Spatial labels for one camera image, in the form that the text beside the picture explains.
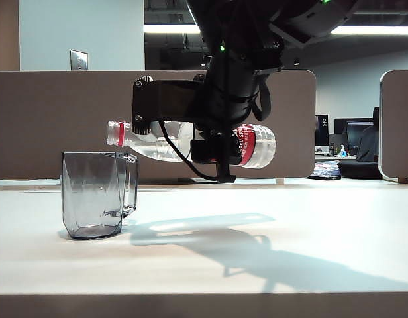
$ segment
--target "white table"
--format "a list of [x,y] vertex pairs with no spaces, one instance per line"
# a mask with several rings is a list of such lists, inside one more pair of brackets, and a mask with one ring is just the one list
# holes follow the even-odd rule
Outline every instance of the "white table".
[[408,317],[408,184],[142,186],[121,234],[73,241],[55,181],[0,182],[0,318],[114,312]]

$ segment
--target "plastic water bottle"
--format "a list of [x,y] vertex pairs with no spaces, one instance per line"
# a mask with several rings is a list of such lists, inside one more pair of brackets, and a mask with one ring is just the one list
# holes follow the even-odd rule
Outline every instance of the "plastic water bottle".
[[[165,128],[169,139],[186,157],[190,157],[190,142],[194,138],[193,123],[166,121]],[[239,166],[244,168],[263,168],[273,159],[276,151],[276,141],[273,132],[265,126],[242,124],[233,133],[239,139],[242,160]],[[128,146],[135,152],[146,157],[181,162],[182,159],[166,142],[160,124],[151,123],[151,132],[147,135],[132,132],[132,124],[124,121],[109,121],[107,127],[107,144]]]

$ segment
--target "office chair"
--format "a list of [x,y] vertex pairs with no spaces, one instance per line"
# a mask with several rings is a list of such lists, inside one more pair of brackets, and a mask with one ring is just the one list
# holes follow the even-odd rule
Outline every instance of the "office chair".
[[379,155],[379,107],[373,111],[374,124],[363,130],[357,159],[338,163],[341,176],[352,179],[381,179],[378,169]]

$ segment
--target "cubicle partition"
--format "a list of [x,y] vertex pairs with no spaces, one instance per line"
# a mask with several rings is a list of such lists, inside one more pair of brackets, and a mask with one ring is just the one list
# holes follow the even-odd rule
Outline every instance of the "cubicle partition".
[[381,78],[379,168],[391,178],[408,178],[408,70]]
[[[107,121],[130,121],[137,78],[192,80],[196,73],[0,72],[0,179],[58,178],[64,151],[117,150],[106,145]],[[315,164],[315,77],[309,71],[282,71],[267,84],[272,113],[262,125],[275,133],[275,157],[261,170],[234,167],[232,172],[307,177]],[[258,123],[252,115],[247,121]],[[138,157],[141,181],[195,177],[184,163]],[[212,165],[200,169],[215,173]]]

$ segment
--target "glass cup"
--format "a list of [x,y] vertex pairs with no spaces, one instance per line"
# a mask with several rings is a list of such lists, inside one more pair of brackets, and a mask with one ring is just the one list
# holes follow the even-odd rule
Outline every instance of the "glass cup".
[[136,209],[138,159],[127,152],[64,152],[63,222],[73,239],[111,237]]

